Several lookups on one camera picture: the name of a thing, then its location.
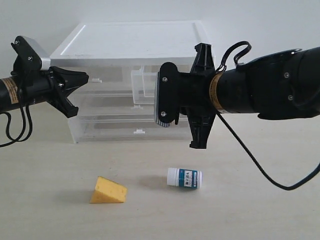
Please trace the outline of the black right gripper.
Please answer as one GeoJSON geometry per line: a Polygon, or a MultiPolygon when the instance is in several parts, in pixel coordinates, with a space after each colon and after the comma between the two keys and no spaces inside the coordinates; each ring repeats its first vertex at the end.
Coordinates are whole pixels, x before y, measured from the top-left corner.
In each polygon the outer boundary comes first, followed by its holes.
{"type": "Polygon", "coordinates": [[[212,45],[199,43],[191,70],[178,73],[178,112],[187,116],[192,149],[206,149],[216,110],[209,98],[209,86],[216,75],[212,45]]]}

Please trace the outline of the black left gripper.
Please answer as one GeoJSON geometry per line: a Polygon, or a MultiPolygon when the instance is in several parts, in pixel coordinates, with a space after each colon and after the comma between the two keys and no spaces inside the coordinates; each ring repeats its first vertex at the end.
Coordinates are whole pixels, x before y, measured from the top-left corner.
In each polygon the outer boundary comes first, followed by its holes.
{"type": "Polygon", "coordinates": [[[66,70],[56,66],[50,67],[48,73],[50,91],[47,102],[67,118],[75,117],[79,108],[74,106],[67,97],[86,85],[89,75],[83,71],[66,70]]]}

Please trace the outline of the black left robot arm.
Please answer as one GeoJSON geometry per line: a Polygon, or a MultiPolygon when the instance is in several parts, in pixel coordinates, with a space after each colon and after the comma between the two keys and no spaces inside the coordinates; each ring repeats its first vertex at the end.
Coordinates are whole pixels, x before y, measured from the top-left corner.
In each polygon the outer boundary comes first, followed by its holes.
{"type": "Polygon", "coordinates": [[[75,117],[79,108],[68,96],[86,85],[89,75],[82,71],[52,66],[49,70],[30,71],[0,80],[0,111],[47,102],[67,118],[75,117]]]}

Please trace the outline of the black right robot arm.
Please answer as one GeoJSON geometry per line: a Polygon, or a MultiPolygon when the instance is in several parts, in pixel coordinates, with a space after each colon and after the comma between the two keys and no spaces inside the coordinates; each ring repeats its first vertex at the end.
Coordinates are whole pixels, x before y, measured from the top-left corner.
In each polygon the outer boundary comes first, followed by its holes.
{"type": "Polygon", "coordinates": [[[222,72],[179,74],[179,103],[192,135],[205,149],[218,114],[257,114],[262,120],[308,119],[320,114],[320,50],[290,49],[222,72]]]}

